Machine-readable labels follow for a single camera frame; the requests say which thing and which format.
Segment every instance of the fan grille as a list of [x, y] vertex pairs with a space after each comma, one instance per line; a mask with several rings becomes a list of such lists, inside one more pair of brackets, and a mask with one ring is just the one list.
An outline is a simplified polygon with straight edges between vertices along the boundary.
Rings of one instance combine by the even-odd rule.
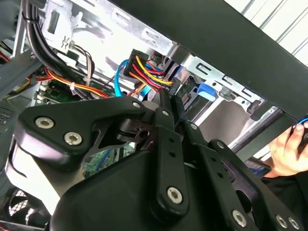
[[15, 115], [15, 111], [6, 107], [0, 107], [0, 125], [7, 124]]
[[[25, 193], [22, 190], [17, 191], [15, 196], [24, 196], [26, 198]], [[11, 206], [9, 206], [9, 213], [10, 216], [13, 216], [14, 213], [18, 212], [19, 210], [21, 210], [22, 208], [26, 207], [28, 200], [24, 200], [16, 205], [14, 205], [14, 207], [12, 208]]]

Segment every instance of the yellow wire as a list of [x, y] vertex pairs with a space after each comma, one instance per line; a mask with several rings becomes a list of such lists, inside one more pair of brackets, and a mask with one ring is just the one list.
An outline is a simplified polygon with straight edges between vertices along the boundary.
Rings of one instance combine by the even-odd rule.
[[[57, 76], [55, 73], [51, 72], [50, 70], [47, 70], [47, 74], [50, 75], [51, 77], [53, 77], [54, 79], [58, 80], [61, 83], [64, 83], [64, 84], [69, 85], [69, 86], [71, 85], [70, 81], [68, 81], [66, 79], [62, 79], [61, 77]], [[87, 87], [87, 86], [84, 86], [84, 85], [81, 85], [81, 84], [75, 84], [74, 86], [76, 88], [80, 88], [80, 89], [83, 89], [83, 90], [91, 91], [94, 94], [97, 94], [97, 95], [99, 95], [99, 96], [101, 96], [103, 98], [106, 98], [106, 96], [101, 94], [98, 89], [95, 89], [93, 87]]]
[[172, 84], [173, 82], [172, 81], [163, 81], [155, 76], [153, 76], [150, 72], [148, 72], [147, 69], [145, 69], [145, 67], [142, 65], [141, 61], [140, 61], [140, 58], [136, 55], [136, 59], [137, 59], [137, 62], [139, 64], [139, 66], [142, 68], [142, 70], [152, 79], [154, 79], [155, 81], [159, 82], [159, 83], [163, 83], [163, 84]]
[[133, 77], [135, 77], [137, 80], [141, 81], [142, 83], [144, 83], [145, 85], [147, 85], [149, 88], [151, 88], [153, 91], [157, 92], [156, 89], [154, 89], [151, 85], [149, 85], [147, 82], [145, 82], [142, 78], [138, 77], [137, 75], [135, 75], [132, 72], [129, 72], [129, 74]]
[[24, 85], [22, 85], [19, 89], [17, 89], [15, 92], [18, 93], [20, 91], [22, 91], [23, 89], [25, 89], [28, 85], [30, 84], [30, 81], [28, 81], [27, 83], [25, 83]]

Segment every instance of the black cable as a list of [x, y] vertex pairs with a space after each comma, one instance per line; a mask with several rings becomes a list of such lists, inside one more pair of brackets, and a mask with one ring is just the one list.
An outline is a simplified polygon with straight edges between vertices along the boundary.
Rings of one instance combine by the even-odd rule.
[[8, 53], [13, 54], [13, 50], [8, 45], [6, 45], [5, 42], [1, 41], [0, 47], [5, 49]]
[[[31, 5], [29, 0], [23, 0], [22, 7], [30, 47], [44, 66], [48, 67], [57, 75], [65, 76], [71, 81], [76, 81], [74, 76], [86, 77], [86, 74], [68, 67], [66, 63], [50, 49], [38, 24], [39, 14], [37, 7]], [[79, 92], [82, 92], [89, 99], [92, 97], [91, 94], [86, 91], [79, 90]]]

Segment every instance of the screw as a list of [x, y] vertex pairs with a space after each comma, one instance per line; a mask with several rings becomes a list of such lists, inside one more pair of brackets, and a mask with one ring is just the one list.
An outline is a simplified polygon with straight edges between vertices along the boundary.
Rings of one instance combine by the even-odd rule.
[[168, 188], [167, 195], [170, 198], [170, 200], [175, 204], [181, 204], [183, 201], [182, 194], [177, 188], [174, 187]]
[[47, 117], [40, 117], [35, 120], [35, 124], [39, 128], [50, 129], [54, 126], [54, 122]]
[[243, 228], [246, 227], [247, 221], [240, 211], [233, 210], [232, 216], [233, 216], [234, 220], [236, 221], [236, 223], [239, 224], [239, 226], [241, 226]]
[[297, 230], [299, 230], [299, 225], [298, 223], [291, 217], [289, 217], [289, 222], [291, 223], [291, 225], [296, 228]]
[[191, 124], [191, 127], [192, 127], [192, 129], [194, 129], [194, 130], [197, 130], [197, 125], [195, 125], [195, 124]]
[[166, 115], [166, 116], [168, 116], [168, 115], [169, 115], [169, 113], [168, 113], [168, 112], [166, 112], [166, 111], [163, 111], [163, 114], [164, 114], [164, 115]]
[[135, 107], [137, 107], [137, 108], [141, 108], [140, 105], [139, 105], [139, 103], [133, 102], [133, 105], [134, 105]]
[[279, 214], [276, 215], [276, 219], [277, 219], [278, 223], [281, 225], [281, 227], [283, 227], [285, 229], [288, 227], [287, 222], [285, 222], [285, 220]]
[[269, 110], [269, 113], [274, 113], [275, 112], [275, 109], [274, 108], [271, 108], [270, 110]]
[[223, 146], [223, 144], [221, 142], [217, 142], [217, 145], [218, 145], [219, 148], [222, 148], [222, 149], [225, 148], [225, 146]]
[[82, 142], [82, 137], [76, 132], [68, 132], [64, 135], [64, 141], [69, 145], [79, 145]]

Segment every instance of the black metal bracket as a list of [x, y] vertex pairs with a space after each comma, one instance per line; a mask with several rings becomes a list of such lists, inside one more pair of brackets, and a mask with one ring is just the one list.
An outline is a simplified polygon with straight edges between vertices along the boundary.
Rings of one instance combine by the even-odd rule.
[[[108, 148], [105, 143], [110, 146], [123, 144], [114, 136], [104, 135], [123, 119], [141, 119], [145, 111], [142, 103], [131, 97], [31, 107], [19, 115], [14, 138], [29, 154], [70, 171], [80, 167], [90, 149], [93, 154]], [[42, 117], [49, 118], [53, 126], [38, 126], [37, 119]], [[68, 132], [79, 134], [82, 142], [78, 145], [66, 143], [64, 136]]]
[[294, 218], [294, 215], [226, 144], [212, 140], [208, 147], [218, 153], [222, 162], [235, 175], [233, 191], [236, 191], [237, 196], [241, 198], [245, 212], [253, 213], [253, 219], [261, 231], [296, 230], [291, 224], [286, 223], [289, 218]]
[[[204, 214], [207, 227], [226, 231], [278, 231], [279, 221], [296, 219], [223, 142], [203, 139], [199, 128], [186, 120], [177, 97], [170, 100], [161, 89], [154, 103], [146, 108], [134, 98], [122, 97], [33, 107], [20, 114], [16, 144], [58, 170], [74, 170], [85, 156], [99, 150], [128, 141], [138, 143], [134, 154], [64, 194], [51, 226], [76, 230], [71, 223], [74, 219], [62, 220], [61, 214], [70, 214], [66, 211], [73, 205], [78, 211], [83, 211], [79, 206], [96, 208], [98, 201], [102, 206], [93, 211], [98, 215], [109, 213], [114, 203], [125, 205], [126, 214], [131, 213], [137, 222], [142, 220], [129, 224], [136, 230], [157, 230], [154, 223], [155, 227], [168, 225], [170, 230], [183, 230], [180, 224], [203, 230]], [[42, 117], [48, 121], [39, 124]], [[68, 132], [77, 133], [80, 143], [69, 144], [65, 139]], [[84, 219], [80, 222], [89, 224]]]

